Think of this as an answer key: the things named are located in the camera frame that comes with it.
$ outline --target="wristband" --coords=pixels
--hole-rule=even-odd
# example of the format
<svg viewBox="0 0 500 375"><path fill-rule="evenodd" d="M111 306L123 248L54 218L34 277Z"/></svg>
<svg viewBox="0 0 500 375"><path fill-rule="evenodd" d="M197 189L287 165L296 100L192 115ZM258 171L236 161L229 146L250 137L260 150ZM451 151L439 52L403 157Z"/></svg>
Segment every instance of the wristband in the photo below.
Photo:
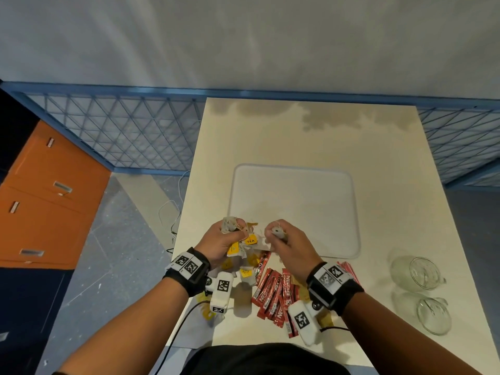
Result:
<svg viewBox="0 0 500 375"><path fill-rule="evenodd" d="M191 247L170 262L163 278L174 279L184 287L189 297L193 297L205 290L209 271L209 260Z"/></svg>
<svg viewBox="0 0 500 375"><path fill-rule="evenodd" d="M326 308L342 315L346 305L358 292L365 290L337 264L322 262L307 278L311 299L318 300Z"/></svg>

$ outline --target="metal drawer handle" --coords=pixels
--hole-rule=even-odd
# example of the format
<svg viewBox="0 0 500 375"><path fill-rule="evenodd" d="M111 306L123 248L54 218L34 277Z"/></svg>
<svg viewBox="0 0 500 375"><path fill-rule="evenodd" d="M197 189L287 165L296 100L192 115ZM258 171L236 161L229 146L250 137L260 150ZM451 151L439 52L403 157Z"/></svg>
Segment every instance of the metal drawer handle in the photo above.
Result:
<svg viewBox="0 0 500 375"><path fill-rule="evenodd" d="M27 248L22 248L19 252L21 255L34 255L36 257L42 257L43 253L43 250L28 250Z"/></svg>
<svg viewBox="0 0 500 375"><path fill-rule="evenodd" d="M59 193L58 194L59 196L67 195L68 193L71 193L73 191L73 188L68 187L67 185L64 185L64 184L59 183L59 182L54 182L54 187L60 188L66 192L66 193Z"/></svg>
<svg viewBox="0 0 500 375"><path fill-rule="evenodd" d="M19 201L14 201L14 204L10 207L9 213L16 213L17 207L19 206Z"/></svg>

